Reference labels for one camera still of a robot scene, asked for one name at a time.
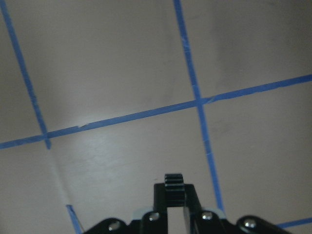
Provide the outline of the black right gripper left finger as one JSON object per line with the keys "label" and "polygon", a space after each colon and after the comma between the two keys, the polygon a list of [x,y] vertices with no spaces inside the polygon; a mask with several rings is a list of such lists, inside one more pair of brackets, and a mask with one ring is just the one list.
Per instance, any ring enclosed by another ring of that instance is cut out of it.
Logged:
{"label": "black right gripper left finger", "polygon": [[160,216],[168,216],[164,183],[154,185],[154,212],[159,213]]}

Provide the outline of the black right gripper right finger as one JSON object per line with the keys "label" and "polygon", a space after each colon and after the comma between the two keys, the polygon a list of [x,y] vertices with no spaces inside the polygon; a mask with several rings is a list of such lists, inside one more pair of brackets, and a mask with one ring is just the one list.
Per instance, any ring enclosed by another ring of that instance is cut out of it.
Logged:
{"label": "black right gripper right finger", "polygon": [[185,203],[183,214],[185,219],[194,219],[194,217],[202,210],[201,204],[193,184],[185,185]]}

